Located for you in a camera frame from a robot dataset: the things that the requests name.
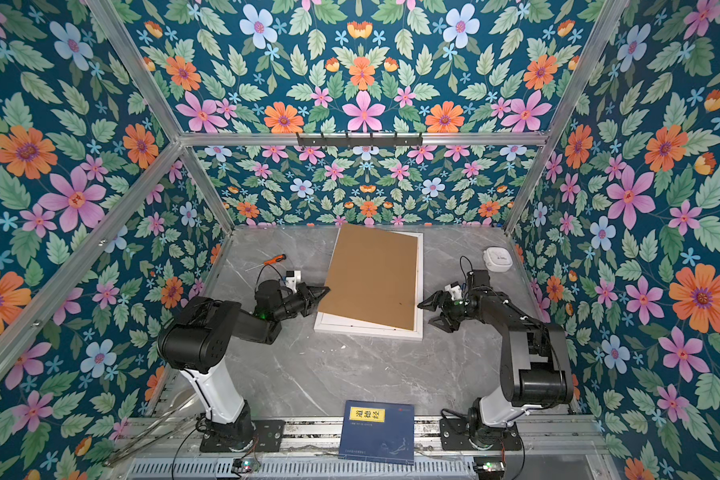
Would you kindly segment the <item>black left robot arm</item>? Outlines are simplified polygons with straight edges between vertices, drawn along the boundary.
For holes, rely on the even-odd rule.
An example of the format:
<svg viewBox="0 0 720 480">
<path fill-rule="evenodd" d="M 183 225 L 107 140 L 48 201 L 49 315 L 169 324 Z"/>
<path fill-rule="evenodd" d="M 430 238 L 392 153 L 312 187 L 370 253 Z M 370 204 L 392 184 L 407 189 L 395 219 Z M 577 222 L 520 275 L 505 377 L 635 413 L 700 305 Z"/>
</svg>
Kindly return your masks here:
<svg viewBox="0 0 720 480">
<path fill-rule="evenodd" d="M 241 447 L 254 435 L 250 406 L 225 363 L 230 341 L 271 345 L 284 321 L 311 315 L 329 292 L 327 286 L 298 282 L 291 288 L 266 280 L 254 291 L 251 312 L 236 301 L 196 296 L 163 328 L 158 354 L 191 384 L 205 409 L 209 433 Z"/>
</svg>

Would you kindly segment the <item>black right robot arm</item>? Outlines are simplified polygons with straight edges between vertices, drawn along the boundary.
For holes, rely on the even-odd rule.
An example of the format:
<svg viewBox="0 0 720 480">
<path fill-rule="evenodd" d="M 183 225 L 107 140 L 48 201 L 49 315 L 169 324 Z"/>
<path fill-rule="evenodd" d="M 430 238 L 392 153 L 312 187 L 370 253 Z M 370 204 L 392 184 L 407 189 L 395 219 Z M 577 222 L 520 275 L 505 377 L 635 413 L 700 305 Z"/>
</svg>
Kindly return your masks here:
<svg viewBox="0 0 720 480">
<path fill-rule="evenodd" d="M 499 385 L 479 398 L 468 413 L 447 412 L 466 423 L 472 439 L 510 428 L 521 416 L 573 400 L 572 369 L 565 330 L 520 309 L 491 285 L 489 272 L 471 270 L 463 283 L 433 293 L 417 308 L 437 314 L 429 324 L 454 333 L 466 321 L 492 327 L 501 337 Z"/>
</svg>

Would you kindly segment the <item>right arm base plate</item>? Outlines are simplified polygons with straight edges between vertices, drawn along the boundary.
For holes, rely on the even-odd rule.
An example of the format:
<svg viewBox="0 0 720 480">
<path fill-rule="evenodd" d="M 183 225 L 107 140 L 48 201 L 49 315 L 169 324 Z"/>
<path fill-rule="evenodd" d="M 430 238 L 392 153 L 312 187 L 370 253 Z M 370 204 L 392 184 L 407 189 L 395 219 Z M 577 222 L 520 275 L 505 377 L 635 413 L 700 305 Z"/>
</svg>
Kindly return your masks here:
<svg viewBox="0 0 720 480">
<path fill-rule="evenodd" d="M 488 427 L 479 420 L 441 412 L 441 447 L 445 451 L 522 451 L 524 444 L 516 426 Z"/>
</svg>

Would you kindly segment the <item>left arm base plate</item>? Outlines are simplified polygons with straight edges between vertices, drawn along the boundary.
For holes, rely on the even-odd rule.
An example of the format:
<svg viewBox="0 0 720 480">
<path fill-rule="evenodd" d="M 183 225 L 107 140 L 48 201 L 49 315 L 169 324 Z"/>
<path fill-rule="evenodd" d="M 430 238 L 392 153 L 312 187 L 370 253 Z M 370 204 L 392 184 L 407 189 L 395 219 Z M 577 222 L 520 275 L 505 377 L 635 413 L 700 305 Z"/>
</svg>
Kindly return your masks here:
<svg viewBox="0 0 720 480">
<path fill-rule="evenodd" d="M 206 427 L 201 453 L 276 453 L 281 449 L 286 422 L 253 420 L 241 433 L 223 433 L 221 427 Z"/>
</svg>

